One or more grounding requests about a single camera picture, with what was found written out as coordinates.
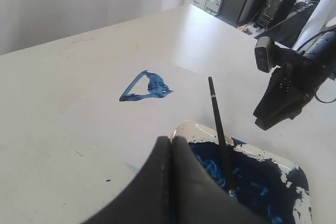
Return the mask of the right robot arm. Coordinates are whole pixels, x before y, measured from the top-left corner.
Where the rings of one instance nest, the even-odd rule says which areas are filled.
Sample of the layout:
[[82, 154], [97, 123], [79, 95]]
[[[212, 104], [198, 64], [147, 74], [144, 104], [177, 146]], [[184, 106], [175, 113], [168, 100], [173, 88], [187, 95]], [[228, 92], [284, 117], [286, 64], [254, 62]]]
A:
[[335, 20], [297, 50], [281, 48], [265, 36], [258, 38], [254, 52], [258, 70], [271, 73], [253, 113], [256, 125], [268, 130], [294, 119], [317, 96], [320, 86], [335, 78]]

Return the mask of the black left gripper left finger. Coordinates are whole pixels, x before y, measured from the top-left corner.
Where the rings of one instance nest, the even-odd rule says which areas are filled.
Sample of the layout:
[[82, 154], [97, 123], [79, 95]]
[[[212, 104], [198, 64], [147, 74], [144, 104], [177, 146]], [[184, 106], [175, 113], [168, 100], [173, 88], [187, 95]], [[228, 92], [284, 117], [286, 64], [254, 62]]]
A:
[[170, 158], [169, 138], [158, 137], [127, 187], [84, 223], [170, 223]]

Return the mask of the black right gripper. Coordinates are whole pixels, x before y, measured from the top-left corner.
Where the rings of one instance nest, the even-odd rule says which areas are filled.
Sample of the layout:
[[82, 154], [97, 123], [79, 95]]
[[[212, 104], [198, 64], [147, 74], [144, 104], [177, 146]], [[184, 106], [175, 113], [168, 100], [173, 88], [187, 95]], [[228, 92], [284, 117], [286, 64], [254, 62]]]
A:
[[301, 55], [298, 63], [286, 62], [271, 74], [265, 94], [254, 110], [255, 124], [262, 130], [286, 119], [293, 120], [335, 72], [334, 50], [310, 50]]

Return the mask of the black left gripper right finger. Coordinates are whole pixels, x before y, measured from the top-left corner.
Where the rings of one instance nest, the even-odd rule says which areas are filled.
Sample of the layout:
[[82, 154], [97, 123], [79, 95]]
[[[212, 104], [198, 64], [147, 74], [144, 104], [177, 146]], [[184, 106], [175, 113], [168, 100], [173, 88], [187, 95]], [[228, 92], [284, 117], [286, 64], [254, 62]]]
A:
[[213, 181], [181, 136], [172, 139], [172, 162], [176, 223], [266, 223]]

